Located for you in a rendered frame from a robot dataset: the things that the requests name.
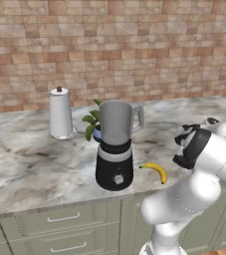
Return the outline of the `grey blender lid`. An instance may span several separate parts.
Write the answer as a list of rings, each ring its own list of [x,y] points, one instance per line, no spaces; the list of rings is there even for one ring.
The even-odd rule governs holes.
[[[112,106],[131,106],[129,102],[123,101],[123,100],[108,100],[104,101],[100,104],[100,108],[105,108],[105,107],[112,107]]]

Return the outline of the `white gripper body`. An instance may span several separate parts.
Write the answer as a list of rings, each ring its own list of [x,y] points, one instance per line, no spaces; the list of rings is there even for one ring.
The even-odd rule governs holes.
[[[180,145],[183,146],[185,141],[191,137],[193,134],[196,133],[196,131],[200,129],[200,125],[182,125],[179,128],[178,135],[174,138],[174,141]]]

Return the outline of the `white paper towel roll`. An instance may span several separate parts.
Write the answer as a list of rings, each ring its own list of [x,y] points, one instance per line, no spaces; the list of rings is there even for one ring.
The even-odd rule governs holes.
[[[50,90],[49,135],[57,139],[69,139],[76,135],[73,125],[70,91],[64,87]]]

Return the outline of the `black and grey blender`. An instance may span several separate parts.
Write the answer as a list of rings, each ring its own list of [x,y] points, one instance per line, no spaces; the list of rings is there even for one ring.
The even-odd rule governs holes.
[[[133,181],[131,138],[144,128],[143,106],[100,108],[101,142],[98,147],[96,181],[110,191],[128,188]]]

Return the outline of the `green plant in blue pot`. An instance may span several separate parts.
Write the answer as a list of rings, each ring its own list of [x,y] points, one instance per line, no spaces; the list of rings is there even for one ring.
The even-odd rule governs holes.
[[[88,116],[82,118],[83,122],[89,123],[85,131],[86,140],[93,137],[96,141],[101,141],[101,115],[100,110],[92,110]]]

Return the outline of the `yellow banana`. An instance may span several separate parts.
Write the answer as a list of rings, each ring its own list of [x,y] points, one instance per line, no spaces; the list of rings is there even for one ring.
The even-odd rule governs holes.
[[[160,182],[162,184],[166,183],[167,173],[166,173],[165,169],[162,166],[160,166],[159,164],[154,163],[154,162],[147,162],[147,163],[141,165],[140,168],[150,168],[150,169],[155,170],[160,176]]]

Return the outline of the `sage green drawer front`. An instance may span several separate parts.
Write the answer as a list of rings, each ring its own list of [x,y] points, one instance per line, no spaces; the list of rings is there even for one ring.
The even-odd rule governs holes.
[[[47,217],[62,218],[81,212],[80,218],[49,223]],[[83,205],[71,205],[67,208],[27,213],[0,220],[10,240],[31,237],[38,234],[57,232],[65,229],[77,229],[90,225],[108,224],[119,221],[120,202],[118,200],[91,202]]]
[[[51,253],[50,249],[63,249],[82,245],[84,248]],[[36,237],[11,240],[14,255],[117,255],[119,243],[119,223],[97,225],[81,230],[60,231]]]

